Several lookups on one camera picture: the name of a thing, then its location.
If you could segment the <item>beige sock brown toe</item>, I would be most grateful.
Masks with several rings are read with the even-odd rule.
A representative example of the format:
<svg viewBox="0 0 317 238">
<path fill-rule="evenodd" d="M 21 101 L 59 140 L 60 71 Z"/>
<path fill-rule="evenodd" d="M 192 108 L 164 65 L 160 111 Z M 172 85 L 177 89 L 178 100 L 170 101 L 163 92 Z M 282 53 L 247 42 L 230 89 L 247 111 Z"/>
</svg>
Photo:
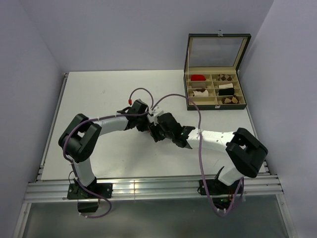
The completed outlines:
<svg viewBox="0 0 317 238">
<path fill-rule="evenodd" d="M 207 89 L 199 89 L 193 91 L 193 97 L 208 97 L 209 92 Z"/>
</svg>

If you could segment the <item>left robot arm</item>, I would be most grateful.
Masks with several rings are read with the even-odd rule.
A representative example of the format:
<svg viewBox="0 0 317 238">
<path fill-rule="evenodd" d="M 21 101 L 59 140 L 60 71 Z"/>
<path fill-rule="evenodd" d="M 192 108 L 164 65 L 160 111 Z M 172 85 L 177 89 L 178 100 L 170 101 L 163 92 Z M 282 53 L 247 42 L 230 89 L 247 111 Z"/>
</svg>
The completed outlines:
<svg viewBox="0 0 317 238">
<path fill-rule="evenodd" d="M 77 114 L 58 140 L 64 158 L 72 165 L 75 178 L 79 180 L 79 193 L 85 198 L 96 194 L 96 177 L 92 171 L 90 156 L 102 135 L 125 131 L 137 127 L 145 131 L 149 123 L 147 111 L 149 107 L 140 99 L 131 106 L 111 116 L 90 119 Z"/>
</svg>

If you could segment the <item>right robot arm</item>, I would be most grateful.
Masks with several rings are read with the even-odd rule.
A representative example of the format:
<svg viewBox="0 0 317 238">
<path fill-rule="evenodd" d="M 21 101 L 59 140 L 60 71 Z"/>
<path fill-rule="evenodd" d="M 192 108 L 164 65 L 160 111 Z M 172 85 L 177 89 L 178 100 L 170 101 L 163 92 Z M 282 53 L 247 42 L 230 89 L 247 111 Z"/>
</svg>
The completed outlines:
<svg viewBox="0 0 317 238">
<path fill-rule="evenodd" d="M 181 126 L 171 113 L 150 113 L 148 120 L 155 142 L 167 138 L 180 148 L 209 149 L 228 155 L 231 163 L 219 170 L 214 181 L 219 193 L 226 193 L 242 177 L 256 178 L 268 154 L 267 148 L 245 128 L 217 132 Z"/>
</svg>

